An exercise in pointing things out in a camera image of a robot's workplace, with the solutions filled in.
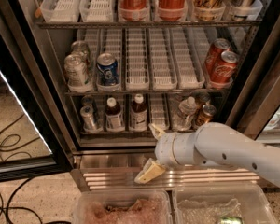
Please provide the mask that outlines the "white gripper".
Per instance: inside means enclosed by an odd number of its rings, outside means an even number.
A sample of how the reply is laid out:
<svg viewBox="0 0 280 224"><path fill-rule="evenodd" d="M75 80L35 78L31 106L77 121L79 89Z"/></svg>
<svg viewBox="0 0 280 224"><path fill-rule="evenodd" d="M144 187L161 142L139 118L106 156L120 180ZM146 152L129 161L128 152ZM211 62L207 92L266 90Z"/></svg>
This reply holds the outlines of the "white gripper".
<svg viewBox="0 0 280 224"><path fill-rule="evenodd" d="M146 184L154 178L162 175L166 171L166 168L163 165L168 167L179 166L174 154L174 143L177 134L165 133L165 130L161 129L154 123L149 123L148 127L154 138L158 140L155 146L155 156L158 161L151 158L147 160L141 172L134 179L134 182L137 184Z"/></svg>

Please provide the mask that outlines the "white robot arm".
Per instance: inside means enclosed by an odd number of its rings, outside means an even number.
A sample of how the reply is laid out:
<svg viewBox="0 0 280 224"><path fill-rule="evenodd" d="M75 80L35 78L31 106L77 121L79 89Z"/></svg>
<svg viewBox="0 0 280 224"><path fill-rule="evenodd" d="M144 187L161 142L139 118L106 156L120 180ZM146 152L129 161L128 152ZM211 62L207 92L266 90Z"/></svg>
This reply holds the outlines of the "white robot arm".
<svg viewBox="0 0 280 224"><path fill-rule="evenodd" d="M280 188L280 148L259 143L233 128L209 122L193 133L157 134L155 159L150 159L135 182L146 184L175 166L236 166Z"/></svg>

